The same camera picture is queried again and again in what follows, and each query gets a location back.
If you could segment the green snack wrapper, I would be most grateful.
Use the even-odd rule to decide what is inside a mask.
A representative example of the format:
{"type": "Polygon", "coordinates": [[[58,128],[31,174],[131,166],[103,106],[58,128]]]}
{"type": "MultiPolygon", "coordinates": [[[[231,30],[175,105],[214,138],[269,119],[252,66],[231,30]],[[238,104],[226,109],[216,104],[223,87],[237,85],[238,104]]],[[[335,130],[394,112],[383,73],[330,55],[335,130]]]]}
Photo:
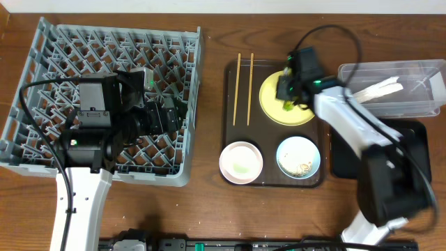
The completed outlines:
{"type": "Polygon", "coordinates": [[[283,110],[286,111],[286,112],[292,111],[294,109],[294,107],[295,107],[294,102],[295,102],[294,100],[284,101],[284,104],[283,104],[283,107],[282,107],[283,110]]]}

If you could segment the wooden chopstick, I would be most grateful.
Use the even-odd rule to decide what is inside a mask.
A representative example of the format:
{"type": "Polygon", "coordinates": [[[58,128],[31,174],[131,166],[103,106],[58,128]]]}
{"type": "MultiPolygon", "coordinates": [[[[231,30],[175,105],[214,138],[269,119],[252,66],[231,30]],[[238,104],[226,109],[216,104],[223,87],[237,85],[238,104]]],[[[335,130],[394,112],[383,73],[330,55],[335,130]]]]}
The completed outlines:
{"type": "Polygon", "coordinates": [[[253,69],[254,69],[254,53],[250,54],[249,65],[249,88],[248,88],[248,103],[247,103],[247,126],[250,125],[250,114],[252,105],[252,81],[253,81],[253,69]]]}
{"type": "Polygon", "coordinates": [[[238,92],[239,92],[239,85],[240,85],[240,67],[241,67],[241,53],[238,53],[238,60],[237,60],[237,71],[236,71],[236,85],[235,85],[235,91],[234,91],[234,104],[233,104],[233,126],[236,125],[236,119],[237,119],[237,111],[238,111],[238,92]]]}

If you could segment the light blue bowl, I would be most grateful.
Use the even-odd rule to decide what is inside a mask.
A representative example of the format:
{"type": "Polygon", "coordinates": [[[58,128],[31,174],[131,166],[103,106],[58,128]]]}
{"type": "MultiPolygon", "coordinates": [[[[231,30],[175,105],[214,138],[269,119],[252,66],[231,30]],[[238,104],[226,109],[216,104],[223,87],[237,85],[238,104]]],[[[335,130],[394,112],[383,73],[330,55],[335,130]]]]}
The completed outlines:
{"type": "Polygon", "coordinates": [[[306,137],[289,137],[283,140],[276,151],[276,163],[288,177],[304,180],[312,177],[321,167],[318,147],[306,137]]]}

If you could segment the food scraps rice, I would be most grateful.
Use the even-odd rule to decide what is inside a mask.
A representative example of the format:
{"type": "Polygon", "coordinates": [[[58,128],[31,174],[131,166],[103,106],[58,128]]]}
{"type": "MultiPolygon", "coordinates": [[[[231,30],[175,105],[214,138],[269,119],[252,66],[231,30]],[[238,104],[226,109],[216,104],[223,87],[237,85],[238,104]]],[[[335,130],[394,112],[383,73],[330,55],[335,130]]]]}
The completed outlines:
{"type": "Polygon", "coordinates": [[[303,177],[312,170],[312,161],[299,154],[286,152],[279,157],[279,166],[292,177],[303,177]]]}

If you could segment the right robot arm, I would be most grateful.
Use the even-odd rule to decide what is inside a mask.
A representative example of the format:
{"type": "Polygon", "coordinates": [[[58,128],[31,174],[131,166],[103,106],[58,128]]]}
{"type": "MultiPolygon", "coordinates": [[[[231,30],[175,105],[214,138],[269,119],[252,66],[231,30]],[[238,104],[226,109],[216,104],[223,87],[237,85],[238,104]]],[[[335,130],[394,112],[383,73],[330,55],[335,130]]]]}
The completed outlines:
{"type": "Polygon", "coordinates": [[[311,110],[343,137],[360,160],[360,210],[341,233],[346,248],[378,245],[416,213],[438,209],[424,170],[410,154],[415,143],[361,106],[345,83],[326,76],[312,48],[289,52],[276,98],[311,110]]]}

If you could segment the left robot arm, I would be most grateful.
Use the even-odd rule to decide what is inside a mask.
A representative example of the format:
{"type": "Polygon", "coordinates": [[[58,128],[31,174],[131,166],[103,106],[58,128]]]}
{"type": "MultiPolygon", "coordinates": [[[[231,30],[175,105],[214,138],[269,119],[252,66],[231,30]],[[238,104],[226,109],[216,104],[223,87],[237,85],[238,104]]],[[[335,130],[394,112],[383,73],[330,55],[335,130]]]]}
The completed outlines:
{"type": "Polygon", "coordinates": [[[153,72],[91,73],[79,78],[77,129],[56,141],[62,171],[51,250],[97,250],[102,214],[118,156],[141,136],[181,129],[187,104],[178,98],[147,101],[153,72]]]}

